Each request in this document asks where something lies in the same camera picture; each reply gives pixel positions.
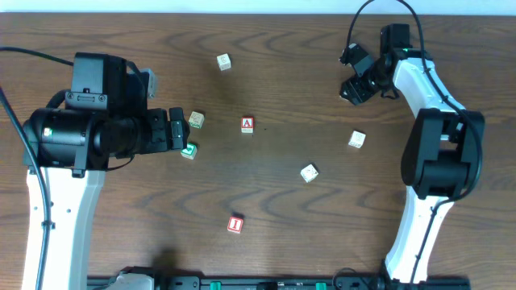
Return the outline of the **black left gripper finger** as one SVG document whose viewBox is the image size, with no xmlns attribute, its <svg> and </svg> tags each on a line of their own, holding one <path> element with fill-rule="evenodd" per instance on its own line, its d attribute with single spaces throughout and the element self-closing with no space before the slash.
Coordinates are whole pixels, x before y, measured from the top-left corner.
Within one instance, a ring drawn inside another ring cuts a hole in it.
<svg viewBox="0 0 516 290">
<path fill-rule="evenodd" d="M 170 150 L 180 151 L 187 148 L 188 137 L 186 135 L 175 136 L 170 138 Z"/>
<path fill-rule="evenodd" d="M 181 107 L 169 109 L 170 124 L 172 128 L 189 129 L 189 124 L 185 120 L 184 111 Z"/>
</svg>

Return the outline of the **plain engraved wooden block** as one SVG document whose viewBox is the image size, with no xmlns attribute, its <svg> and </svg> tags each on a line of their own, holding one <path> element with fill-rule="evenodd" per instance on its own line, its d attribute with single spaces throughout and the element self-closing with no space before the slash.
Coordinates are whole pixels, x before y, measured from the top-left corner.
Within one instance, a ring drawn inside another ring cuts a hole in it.
<svg viewBox="0 0 516 290">
<path fill-rule="evenodd" d="M 355 148 L 362 148 L 362 146 L 364 145 L 365 138 L 365 133 L 354 130 L 349 139 L 348 145 Z"/>
</svg>

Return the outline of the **red letter A wooden block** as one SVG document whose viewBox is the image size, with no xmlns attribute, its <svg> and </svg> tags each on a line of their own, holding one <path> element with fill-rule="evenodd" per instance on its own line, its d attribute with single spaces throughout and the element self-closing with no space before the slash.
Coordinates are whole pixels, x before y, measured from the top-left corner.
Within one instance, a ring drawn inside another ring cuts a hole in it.
<svg viewBox="0 0 516 290">
<path fill-rule="evenodd" d="M 254 118 L 242 117 L 240 124 L 241 132 L 244 134 L 252 134 L 254 132 Z"/>
</svg>

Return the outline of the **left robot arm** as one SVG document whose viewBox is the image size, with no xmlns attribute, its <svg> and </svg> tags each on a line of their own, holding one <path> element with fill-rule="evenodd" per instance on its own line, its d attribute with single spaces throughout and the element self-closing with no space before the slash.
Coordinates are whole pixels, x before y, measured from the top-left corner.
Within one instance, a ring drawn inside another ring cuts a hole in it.
<svg viewBox="0 0 516 290">
<path fill-rule="evenodd" d="M 23 129 L 29 189 L 24 289 L 84 289 L 94 213 L 110 157 L 179 151 L 189 125 L 180 107 L 110 118 L 101 112 L 38 109 Z"/>
</svg>

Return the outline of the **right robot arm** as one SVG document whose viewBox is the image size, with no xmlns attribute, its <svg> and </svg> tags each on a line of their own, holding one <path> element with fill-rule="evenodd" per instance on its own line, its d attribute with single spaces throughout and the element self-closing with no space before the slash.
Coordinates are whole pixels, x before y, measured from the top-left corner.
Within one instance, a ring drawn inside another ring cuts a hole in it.
<svg viewBox="0 0 516 290">
<path fill-rule="evenodd" d="M 386 48 L 374 60 L 360 45 L 343 50 L 341 63 L 353 77 L 340 96 L 354 105 L 376 93 L 404 97 L 414 125 L 402 154 L 406 204 L 376 289 L 458 288 L 459 280 L 430 279 L 429 258 L 451 207 L 475 187 L 483 160 L 484 116 L 466 110 L 446 89 L 425 53 L 411 47 Z"/>
</svg>

